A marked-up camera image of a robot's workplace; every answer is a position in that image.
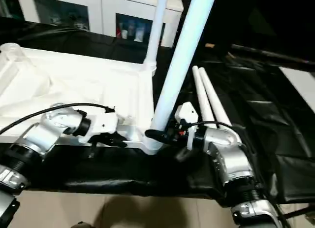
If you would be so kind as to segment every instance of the white plastic board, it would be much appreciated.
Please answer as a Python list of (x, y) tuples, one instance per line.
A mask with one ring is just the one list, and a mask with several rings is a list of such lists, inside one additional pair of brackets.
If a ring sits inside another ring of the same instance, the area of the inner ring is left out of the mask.
[[(54, 103), (91, 102), (114, 107), (121, 117), (121, 134), (138, 141), (154, 113), (152, 73), (143, 70), (142, 64), (29, 48), (10, 55), (2, 51), (0, 86), (0, 128)], [(90, 115), (102, 111), (75, 109)], [(8, 130), (0, 141), (14, 141), (38, 120), (35, 117)]]

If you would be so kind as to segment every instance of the white pole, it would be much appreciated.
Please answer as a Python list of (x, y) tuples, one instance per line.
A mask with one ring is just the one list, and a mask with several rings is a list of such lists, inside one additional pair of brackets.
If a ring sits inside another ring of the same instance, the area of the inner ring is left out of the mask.
[[(229, 126), (231, 126), (232, 125), (231, 121), (229, 117), (227, 116), (224, 107), (222, 106), (222, 103), (217, 95), (215, 88), (213, 87), (209, 79), (209, 76), (207, 75), (206, 70), (202, 67), (198, 70), (198, 72), (200, 73), (204, 88), (207, 92), (208, 99), (210, 101), (211, 108), (213, 109), (213, 113), (216, 116), (216, 119), (220, 122), (226, 123)], [(230, 128), (225, 127), (225, 126), (219, 126), (219, 127), (224, 130), (231, 130)], [(242, 143), (242, 140), (238, 134), (236, 134), (236, 137), (237, 137), (237, 141)]]
[(166, 9), (167, 0), (158, 0), (151, 28), (147, 55), (144, 60), (144, 68), (155, 71), (157, 68), (158, 45), (163, 27), (164, 11)]
[[(183, 29), (157, 103), (151, 129), (165, 129), (214, 1), (191, 0)], [(146, 140), (145, 138), (144, 143), (148, 149), (155, 152), (161, 147), (161, 144), (155, 140)]]
[[(197, 66), (192, 67), (193, 77), (195, 79), (195, 85), (197, 90), (198, 102), (200, 106), (201, 116), (203, 121), (214, 121), (215, 118), (212, 114), (211, 106), (203, 86), (199, 70)], [(206, 125), (208, 127), (216, 128), (214, 124)]]

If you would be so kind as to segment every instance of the black cable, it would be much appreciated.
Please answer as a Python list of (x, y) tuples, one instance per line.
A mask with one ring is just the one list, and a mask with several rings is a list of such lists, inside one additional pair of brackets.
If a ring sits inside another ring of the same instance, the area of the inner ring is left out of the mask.
[(40, 114), (49, 112), (49, 111), (54, 111), (54, 110), (58, 110), (58, 109), (62, 109), (62, 108), (67, 108), (67, 107), (72, 107), (72, 106), (93, 106), (93, 107), (99, 107), (99, 108), (103, 108), (103, 109), (108, 109), (107, 106), (103, 106), (100, 104), (95, 104), (95, 103), (70, 103), (70, 104), (64, 104), (64, 105), (60, 105), (60, 106), (54, 106), (54, 107), (50, 107), (41, 111), (37, 111), (35, 113), (32, 113), (28, 116), (22, 117), (21, 119), (11, 123), (10, 125), (4, 127), (3, 129), (0, 130), (0, 135), (3, 134), (4, 132), (8, 131), (9, 129), (11, 129), (12, 127), (34, 117), (34, 116), (38, 116)]
[(195, 122), (195, 123), (188, 123), (187, 126), (191, 127), (191, 126), (198, 126), (198, 125), (204, 125), (204, 124), (216, 124), (216, 125), (221, 125), (221, 126), (225, 126), (233, 131), (235, 131), (233, 129), (232, 126), (226, 124), (226, 123), (223, 123), (223, 122), (220, 122), (220, 121), (201, 121), (201, 122)]

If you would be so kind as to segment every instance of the tile floor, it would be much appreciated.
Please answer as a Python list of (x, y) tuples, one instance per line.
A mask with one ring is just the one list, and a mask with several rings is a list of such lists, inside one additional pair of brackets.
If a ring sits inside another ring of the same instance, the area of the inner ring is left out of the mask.
[[(79, 221), (96, 228), (237, 227), (229, 209), (205, 199), (24, 191), (18, 200), (21, 206), (9, 228), (70, 228)], [(303, 216), (290, 222), (295, 228), (312, 227)]]

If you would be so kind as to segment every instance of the cabinet door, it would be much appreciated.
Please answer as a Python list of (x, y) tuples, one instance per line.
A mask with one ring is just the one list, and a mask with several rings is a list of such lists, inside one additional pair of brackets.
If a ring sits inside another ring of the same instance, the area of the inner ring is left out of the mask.
[(103, 33), (101, 0), (19, 0), (25, 20)]
[[(129, 0), (102, 0), (104, 34), (148, 43), (155, 6)], [(161, 45), (172, 47), (181, 13), (165, 10)]]

